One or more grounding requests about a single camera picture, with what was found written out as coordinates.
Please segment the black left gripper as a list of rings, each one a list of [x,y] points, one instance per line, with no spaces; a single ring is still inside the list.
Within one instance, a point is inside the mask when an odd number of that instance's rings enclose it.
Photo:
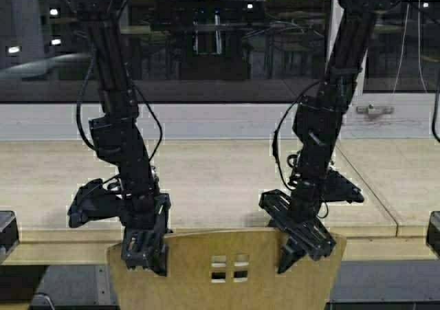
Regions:
[[[168,214],[171,207],[168,193],[155,197],[154,220],[151,228],[125,228],[121,259],[128,269],[141,267],[167,276],[168,246],[164,236],[171,233]]]

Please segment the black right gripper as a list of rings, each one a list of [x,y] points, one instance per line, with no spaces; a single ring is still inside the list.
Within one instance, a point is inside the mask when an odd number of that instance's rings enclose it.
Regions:
[[[336,241],[318,217],[297,221],[289,210],[290,196],[275,189],[263,192],[259,206],[269,215],[271,228],[276,228],[287,235],[287,242],[282,246],[278,274],[285,273],[293,264],[308,255],[319,261],[331,255]]]

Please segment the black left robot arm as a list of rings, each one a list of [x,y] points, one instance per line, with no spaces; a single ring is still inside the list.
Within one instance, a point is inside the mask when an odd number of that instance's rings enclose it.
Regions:
[[[63,0],[84,27],[91,46],[91,71],[97,73],[103,116],[89,121],[86,145],[117,174],[81,186],[68,210],[69,226],[118,218],[124,226],[122,260],[167,274],[168,194],[160,190],[153,154],[137,126],[143,94],[132,81],[122,49],[119,17],[128,0]]]

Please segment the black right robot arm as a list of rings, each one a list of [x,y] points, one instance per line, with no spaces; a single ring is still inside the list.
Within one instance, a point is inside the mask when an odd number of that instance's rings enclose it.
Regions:
[[[322,205],[364,202],[362,191],[333,168],[332,155],[378,16],[399,1],[338,0],[343,14],[324,75],[314,83],[318,91],[314,96],[302,91],[293,102],[292,129],[302,147],[288,158],[290,193],[269,190],[259,201],[271,217],[269,226],[288,236],[280,250],[280,274],[304,256],[319,261],[333,252],[336,240],[322,223]]]

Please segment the right robot base block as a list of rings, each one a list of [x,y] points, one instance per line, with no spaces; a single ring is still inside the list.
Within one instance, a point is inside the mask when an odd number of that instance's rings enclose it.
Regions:
[[[439,257],[439,211],[433,211],[430,214],[428,229],[426,235],[426,245]]]

